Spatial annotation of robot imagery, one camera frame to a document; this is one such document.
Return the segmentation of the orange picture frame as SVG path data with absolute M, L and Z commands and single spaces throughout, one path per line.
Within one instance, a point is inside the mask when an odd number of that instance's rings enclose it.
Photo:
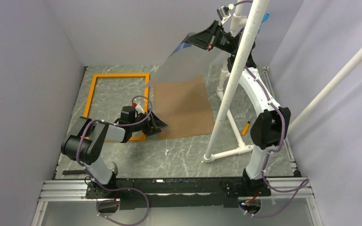
M 149 73 L 96 73 L 93 75 L 84 117 L 114 122 L 134 96 L 149 96 Z

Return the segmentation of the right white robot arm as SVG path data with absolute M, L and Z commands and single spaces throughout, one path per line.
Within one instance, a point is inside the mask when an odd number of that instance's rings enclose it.
M 236 54 L 241 44 L 242 32 L 236 36 L 225 32 L 216 21 L 202 32 L 190 33 L 184 41 L 201 49 L 210 51 L 216 47 L 231 56 L 227 59 L 228 70 L 236 62 Z M 266 167 L 271 153 L 281 150 L 288 131 L 291 112 L 287 107 L 281 107 L 272 97 L 257 72 L 257 66 L 251 55 L 245 63 L 245 69 L 239 80 L 247 92 L 255 112 L 256 120 L 250 126 L 250 136 L 253 141 L 251 158 L 243 171 L 241 190 L 246 195 L 253 195 L 261 188 L 266 188 Z

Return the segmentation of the orange handled screwdriver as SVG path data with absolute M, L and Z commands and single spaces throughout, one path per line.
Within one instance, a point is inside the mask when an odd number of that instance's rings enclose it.
M 246 123 L 244 129 L 242 130 L 242 132 L 241 132 L 241 135 L 242 135 L 242 136 L 245 136 L 245 135 L 247 134 L 248 129 L 249 129 L 249 126 L 250 126 L 250 121 L 248 121 L 248 122 Z

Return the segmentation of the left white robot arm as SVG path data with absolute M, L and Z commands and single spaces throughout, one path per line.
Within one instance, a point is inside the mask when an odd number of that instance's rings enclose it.
M 101 157 L 105 141 L 127 143 L 134 132 L 149 137 L 161 132 L 167 124 L 152 111 L 133 104 L 122 108 L 120 117 L 114 123 L 80 117 L 70 129 L 61 145 L 61 153 L 76 161 L 90 176 L 93 187 L 106 197 L 112 197 L 117 190 L 116 173 Z

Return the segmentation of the sunset landscape photo print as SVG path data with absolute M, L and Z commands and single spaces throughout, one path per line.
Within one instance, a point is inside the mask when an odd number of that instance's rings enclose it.
M 201 49 L 183 40 L 150 77 L 149 85 L 194 80 L 209 68 L 221 52 L 218 48 L 210 51 Z

